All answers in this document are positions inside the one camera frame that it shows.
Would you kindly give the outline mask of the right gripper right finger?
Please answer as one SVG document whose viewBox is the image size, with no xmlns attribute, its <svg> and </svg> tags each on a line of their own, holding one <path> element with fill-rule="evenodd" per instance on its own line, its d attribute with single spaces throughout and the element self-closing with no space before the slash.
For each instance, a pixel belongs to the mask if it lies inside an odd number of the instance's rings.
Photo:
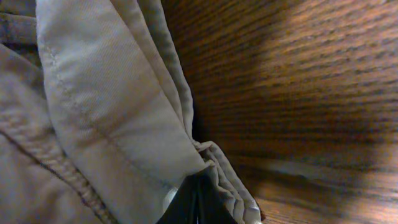
<svg viewBox="0 0 398 224">
<path fill-rule="evenodd" d="M 216 187 L 207 175 L 197 177 L 199 224 L 237 224 L 223 204 Z"/>
</svg>

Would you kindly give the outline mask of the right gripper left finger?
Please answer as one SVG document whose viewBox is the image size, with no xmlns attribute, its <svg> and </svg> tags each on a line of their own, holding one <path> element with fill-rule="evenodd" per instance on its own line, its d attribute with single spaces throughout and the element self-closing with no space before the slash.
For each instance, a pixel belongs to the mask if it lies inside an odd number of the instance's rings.
<svg viewBox="0 0 398 224">
<path fill-rule="evenodd" d="M 197 224 L 197 181 L 184 180 L 165 213 L 156 224 Z"/>
</svg>

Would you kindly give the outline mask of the beige cargo shorts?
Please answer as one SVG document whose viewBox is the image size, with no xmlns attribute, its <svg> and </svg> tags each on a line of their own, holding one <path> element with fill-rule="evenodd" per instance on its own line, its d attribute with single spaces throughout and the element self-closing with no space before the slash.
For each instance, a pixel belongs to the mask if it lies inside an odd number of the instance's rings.
<svg viewBox="0 0 398 224">
<path fill-rule="evenodd" d="M 200 175 L 262 222 L 193 118 L 160 1 L 1 2 L 2 223 L 156 223 Z"/>
</svg>

